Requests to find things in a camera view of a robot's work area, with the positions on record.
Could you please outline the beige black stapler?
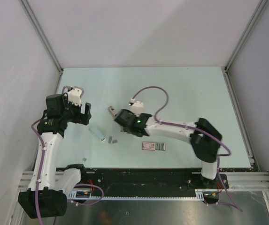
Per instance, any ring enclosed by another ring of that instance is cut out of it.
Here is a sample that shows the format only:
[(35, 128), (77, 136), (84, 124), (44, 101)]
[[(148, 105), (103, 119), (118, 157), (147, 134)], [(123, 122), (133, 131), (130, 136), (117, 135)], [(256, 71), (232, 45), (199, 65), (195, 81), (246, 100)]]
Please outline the beige black stapler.
[(109, 106), (108, 107), (108, 111), (111, 113), (111, 115), (113, 116), (113, 118), (116, 117), (117, 111), (115, 110), (115, 108), (113, 106)]

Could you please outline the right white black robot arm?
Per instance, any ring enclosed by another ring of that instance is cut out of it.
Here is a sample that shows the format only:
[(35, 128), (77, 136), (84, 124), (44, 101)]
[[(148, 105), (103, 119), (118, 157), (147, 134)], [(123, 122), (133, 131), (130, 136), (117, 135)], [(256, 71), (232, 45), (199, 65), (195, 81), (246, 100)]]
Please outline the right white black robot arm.
[(176, 123), (148, 113), (136, 115), (122, 109), (115, 115), (114, 121), (123, 132), (137, 137), (168, 137), (190, 144), (195, 156), (201, 160), (201, 184), (212, 188), (217, 183), (217, 153), (222, 135), (205, 118), (193, 123)]

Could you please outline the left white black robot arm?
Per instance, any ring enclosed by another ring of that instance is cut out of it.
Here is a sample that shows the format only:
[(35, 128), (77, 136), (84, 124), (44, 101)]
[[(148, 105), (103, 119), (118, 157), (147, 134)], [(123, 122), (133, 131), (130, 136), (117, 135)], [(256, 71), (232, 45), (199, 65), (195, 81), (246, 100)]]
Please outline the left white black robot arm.
[(46, 97), (42, 118), (31, 126), (38, 136), (35, 168), (27, 189), (19, 193), (18, 202), (27, 215), (43, 218), (63, 216), (67, 210), (67, 197), (72, 189), (85, 186), (88, 181), (83, 164), (65, 167), (56, 179), (56, 160), (59, 146), (69, 123), (88, 125), (91, 118), (89, 103), (81, 112), (83, 90), (72, 88), (62, 94)]

